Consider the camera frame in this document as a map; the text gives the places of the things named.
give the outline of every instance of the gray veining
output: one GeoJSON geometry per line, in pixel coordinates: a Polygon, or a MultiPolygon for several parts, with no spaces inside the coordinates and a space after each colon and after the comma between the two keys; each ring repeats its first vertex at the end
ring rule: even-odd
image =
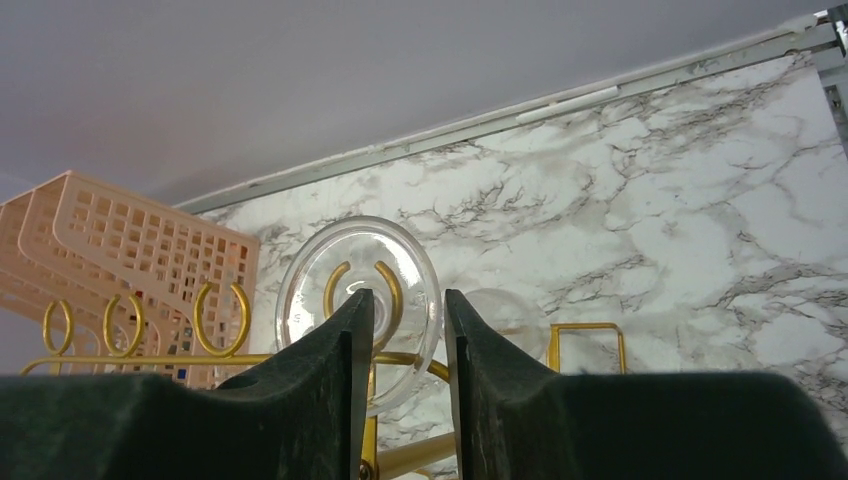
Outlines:
{"type": "MultiPolygon", "coordinates": [[[[780,372],[848,441],[845,185],[816,71],[795,56],[207,218],[262,241],[254,352],[273,348],[277,289],[297,249],[339,218],[378,215],[424,245],[442,289],[510,290],[546,323],[616,322],[634,372],[780,372]]],[[[617,368],[612,334],[562,344],[564,371],[617,368]]],[[[382,448],[449,432],[446,387],[420,385],[380,428],[382,448]]]]}

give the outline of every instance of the gold rod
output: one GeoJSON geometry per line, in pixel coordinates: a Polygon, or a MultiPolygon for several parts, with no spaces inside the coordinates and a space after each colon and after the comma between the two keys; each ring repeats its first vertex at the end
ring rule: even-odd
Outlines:
{"type": "Polygon", "coordinates": [[[270,358],[271,355],[236,355],[229,358],[201,357],[201,356],[151,356],[151,357],[96,357],[96,356],[70,356],[70,357],[41,357],[33,360],[21,370],[21,375],[26,375],[33,368],[50,363],[91,363],[94,365],[256,365],[270,358]]]}
{"type": "MultiPolygon", "coordinates": [[[[377,393],[377,368],[371,364],[368,372],[368,400],[377,393]]],[[[362,464],[361,469],[368,470],[367,478],[380,477],[377,471],[377,416],[365,418],[365,433],[362,435],[362,464]]]]}
{"type": "Polygon", "coordinates": [[[380,479],[390,480],[456,454],[453,432],[377,454],[380,479]]]}
{"type": "MultiPolygon", "coordinates": [[[[23,370],[21,375],[26,375],[38,365],[51,363],[91,363],[94,365],[217,365],[217,366],[236,366],[236,365],[256,365],[271,358],[271,354],[247,354],[234,355],[232,357],[206,357],[206,356],[143,356],[143,357],[98,357],[98,356],[51,356],[41,357],[30,362],[23,370]]],[[[418,355],[406,352],[382,352],[374,357],[374,363],[383,365],[411,365],[416,362],[418,355]]],[[[427,371],[440,379],[448,382],[450,379],[450,371],[447,365],[433,360],[427,371]]]]}

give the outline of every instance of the gold ring hook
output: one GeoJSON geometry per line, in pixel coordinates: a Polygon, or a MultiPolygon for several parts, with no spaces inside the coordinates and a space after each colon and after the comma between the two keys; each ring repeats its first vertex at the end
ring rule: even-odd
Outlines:
{"type": "MultiPolygon", "coordinates": [[[[379,352],[386,346],[387,343],[389,343],[389,340],[391,340],[392,336],[394,336],[398,326],[400,325],[401,317],[403,317],[403,289],[400,286],[397,275],[395,275],[395,272],[392,271],[391,267],[389,267],[385,262],[378,261],[374,264],[374,268],[380,273],[383,280],[386,281],[392,297],[392,312],[389,317],[389,327],[386,330],[386,333],[381,335],[374,342],[374,352],[379,352]]],[[[338,286],[339,280],[341,280],[342,276],[349,270],[350,262],[343,262],[336,267],[335,270],[333,270],[333,273],[331,273],[330,277],[327,279],[327,286],[324,287],[324,318],[330,318],[336,311],[333,302],[333,295],[336,293],[336,287],[338,286]]]]}
{"type": "Polygon", "coordinates": [[[132,342],[130,342],[126,350],[122,351],[116,347],[115,338],[112,336],[113,326],[115,324],[115,308],[118,307],[118,302],[121,301],[120,295],[115,295],[112,297],[112,300],[109,300],[109,304],[106,305],[106,312],[103,314],[103,340],[106,343],[106,349],[118,358],[126,358],[135,353],[138,350],[138,346],[141,345],[141,339],[144,333],[144,307],[141,304],[141,300],[135,295],[129,295],[127,298],[135,309],[135,335],[133,335],[132,342]]]}
{"type": "Polygon", "coordinates": [[[47,348],[47,353],[50,355],[60,356],[71,346],[71,338],[74,331],[74,314],[71,311],[71,304],[67,300],[53,300],[47,305],[47,310],[44,311],[44,321],[41,324],[41,337],[44,339],[44,347],[47,348]],[[53,312],[56,311],[56,306],[61,306],[65,313],[65,338],[62,340],[62,345],[59,348],[53,344],[53,337],[50,335],[50,323],[53,318],[53,312]]]}
{"type": "Polygon", "coordinates": [[[239,333],[233,344],[229,348],[218,348],[212,345],[212,342],[209,341],[209,337],[206,336],[206,332],[203,330],[203,302],[211,290],[212,283],[206,282],[194,301],[194,332],[197,336],[197,341],[200,342],[200,345],[209,355],[213,357],[229,357],[236,353],[244,345],[245,340],[247,340],[247,333],[250,331],[250,302],[247,300],[247,294],[244,293],[241,285],[238,283],[232,283],[230,285],[230,290],[236,294],[239,307],[241,307],[241,325],[239,326],[239,333]]]}

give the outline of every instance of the gold dish rack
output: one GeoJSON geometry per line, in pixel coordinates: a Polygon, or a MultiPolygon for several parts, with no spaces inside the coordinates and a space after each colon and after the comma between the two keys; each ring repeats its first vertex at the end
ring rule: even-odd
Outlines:
{"type": "MultiPolygon", "coordinates": [[[[21,374],[40,365],[53,374],[155,372],[190,388],[214,388],[271,356],[246,352],[258,251],[255,238],[73,172],[4,203],[0,308],[40,321],[48,353],[21,374]],[[57,346],[58,313],[65,329],[57,346]]],[[[397,323],[402,292],[388,266],[375,268],[392,290],[397,323]]],[[[326,316],[345,271],[340,265],[328,280],[326,316]]],[[[625,373],[624,336],[614,323],[551,325],[548,365],[560,370],[563,331],[586,329],[616,332],[625,373]]],[[[388,365],[416,361],[412,353],[374,357],[388,365]]],[[[428,372],[449,381],[440,362],[428,372]]],[[[372,395],[374,378],[372,369],[372,395]]],[[[366,420],[363,440],[360,478],[432,478],[422,467],[455,453],[449,433],[378,454],[376,417],[366,420]]]]}

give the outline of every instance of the white ceiling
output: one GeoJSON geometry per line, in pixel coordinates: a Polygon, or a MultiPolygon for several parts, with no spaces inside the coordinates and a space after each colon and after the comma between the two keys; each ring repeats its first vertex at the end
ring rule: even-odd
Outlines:
{"type": "Polygon", "coordinates": [[[6,1],[0,196],[75,169],[175,203],[835,3],[6,1]]]}

